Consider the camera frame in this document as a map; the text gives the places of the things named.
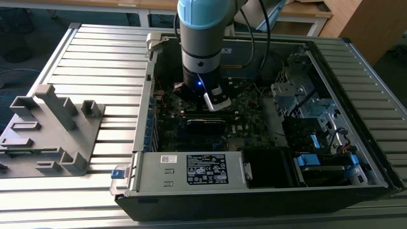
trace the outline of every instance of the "floor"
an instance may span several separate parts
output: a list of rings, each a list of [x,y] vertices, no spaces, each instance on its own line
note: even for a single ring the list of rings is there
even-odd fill
[[[12,98],[27,94],[38,77],[35,72],[8,72],[2,74],[3,69],[30,68],[42,70],[72,22],[139,26],[138,16],[124,13],[59,10],[56,14],[58,18],[52,19],[46,10],[32,10],[31,19],[35,31],[26,35],[26,39],[34,50],[34,57],[18,64],[7,63],[0,57],[0,85],[6,83],[6,86],[0,88],[0,132],[14,115],[8,109],[14,101]],[[152,26],[171,28],[172,16],[152,16]],[[239,25],[236,28],[238,31],[246,31],[246,29],[244,25]],[[405,93],[407,56],[394,57],[391,53],[387,53],[378,62],[375,70],[405,106],[407,106],[407,93]]]

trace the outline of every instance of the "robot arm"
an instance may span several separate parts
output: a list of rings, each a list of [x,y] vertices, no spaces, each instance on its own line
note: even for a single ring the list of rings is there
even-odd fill
[[[230,106],[220,86],[224,29],[247,0],[179,0],[183,84],[204,98],[210,111]]]

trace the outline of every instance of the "power supply label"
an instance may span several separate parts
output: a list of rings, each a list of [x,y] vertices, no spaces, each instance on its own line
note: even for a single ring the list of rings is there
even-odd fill
[[[187,174],[190,185],[228,184],[224,154],[187,155]]]

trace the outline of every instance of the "cable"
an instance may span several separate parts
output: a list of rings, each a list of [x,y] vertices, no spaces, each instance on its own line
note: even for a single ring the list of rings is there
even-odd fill
[[[174,17],[174,33],[176,34],[178,42],[180,42],[180,37],[179,37],[179,34],[178,34],[178,30],[176,30],[178,19],[179,19],[179,17],[178,17],[178,13],[176,13],[176,15]]]
[[[292,110],[290,111],[288,117],[292,115],[292,113],[304,105],[304,103],[311,99],[312,95],[316,93],[316,89],[314,89],[310,94],[307,94],[306,98],[303,99],[303,101],[300,101],[300,103],[292,108]]]
[[[242,16],[243,16],[244,21],[246,21],[247,29],[248,29],[248,32],[250,32],[250,37],[251,37],[251,39],[252,39],[252,53],[251,53],[248,62],[242,66],[242,68],[246,68],[246,67],[251,64],[251,62],[252,62],[252,60],[254,60],[254,56],[255,56],[255,36],[254,36],[254,32],[252,32],[252,30],[251,30],[251,28],[250,28],[250,23],[248,23],[246,14],[244,14],[244,12],[243,12],[243,9],[240,9],[240,13],[242,13]]]
[[[32,71],[32,72],[36,72],[36,73],[40,74],[39,70],[30,69],[30,68],[16,68],[16,69],[10,69],[10,70],[6,70],[6,71],[0,72],[0,75],[4,74],[4,73],[8,73],[11,71]]]
[[[250,32],[250,37],[252,39],[252,52],[251,52],[250,59],[248,59],[248,61],[247,61],[247,63],[244,65],[222,65],[220,67],[223,69],[242,69],[242,68],[246,68],[251,64],[251,62],[254,60],[254,56],[255,56],[255,36],[254,36],[254,32],[252,32],[252,30],[250,28],[250,23],[248,23],[246,14],[243,12],[243,9],[240,9],[240,13],[242,13],[244,21],[246,21],[247,29],[248,29],[248,32]]]
[[[260,94],[260,99],[262,99],[262,92],[260,92],[260,90],[258,89],[258,85],[254,83],[254,85],[255,85],[255,89],[258,90],[258,92],[259,92],[259,94]]]
[[[259,71],[256,73],[256,75],[254,76],[252,80],[250,82],[247,82],[246,84],[243,84],[235,91],[235,93],[231,95],[231,98],[236,98],[238,95],[244,91],[244,89],[256,82],[258,78],[260,77],[260,73],[263,71],[264,65],[266,65],[266,61],[267,61],[267,54],[268,54],[268,50],[270,50],[270,40],[271,40],[271,29],[270,29],[270,21],[268,21],[268,15],[267,15],[267,10],[266,10],[266,6],[263,3],[263,0],[259,0],[260,6],[262,6],[262,11],[263,11],[263,15],[264,15],[264,20],[266,20],[266,26],[267,26],[267,41],[266,41],[266,52],[264,52],[264,57],[263,57],[263,61],[259,67]]]
[[[263,91],[260,92],[259,105],[260,105],[260,102],[262,102],[263,92],[266,91],[266,89],[267,89],[267,88],[264,88]],[[268,128],[276,135],[286,137],[286,135],[283,135],[283,134],[275,132],[275,131],[270,128],[270,126],[267,125],[267,122],[266,122],[266,121],[264,121],[264,125],[267,126],[267,128]]]
[[[342,149],[339,150],[339,152],[343,154],[344,153],[344,150],[347,149],[347,148],[350,148],[351,147],[351,140],[347,138],[347,136],[346,135],[343,135],[343,138],[344,138],[344,140],[347,140],[347,144],[342,147]]]
[[[328,147],[326,148],[326,153],[330,154],[331,152],[331,147],[332,147],[332,144],[334,144],[334,140],[335,140],[335,135],[336,133],[340,131],[340,130],[346,130],[343,127],[338,127],[336,130],[334,131],[334,134],[331,136],[331,139],[330,139],[330,142],[328,142]]]
[[[276,135],[279,135],[279,136],[283,136],[283,137],[286,137],[286,135],[283,135],[283,134],[280,134],[280,133],[278,133],[278,132],[275,132],[271,128],[270,128],[270,126],[267,125],[267,123],[264,122],[264,125],[267,126],[267,128],[276,134]]]
[[[4,98],[4,99],[15,99],[15,97],[7,97],[7,96],[3,96],[3,95],[0,95],[0,98]]]

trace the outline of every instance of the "small white sticker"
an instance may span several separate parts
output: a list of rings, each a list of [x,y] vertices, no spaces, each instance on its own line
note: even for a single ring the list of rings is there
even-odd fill
[[[136,7],[136,5],[135,4],[118,4],[119,6],[127,6],[127,7]]]
[[[231,49],[222,49],[222,54],[231,54]]]
[[[176,156],[175,155],[170,155],[170,156],[162,156],[162,163],[176,163]]]

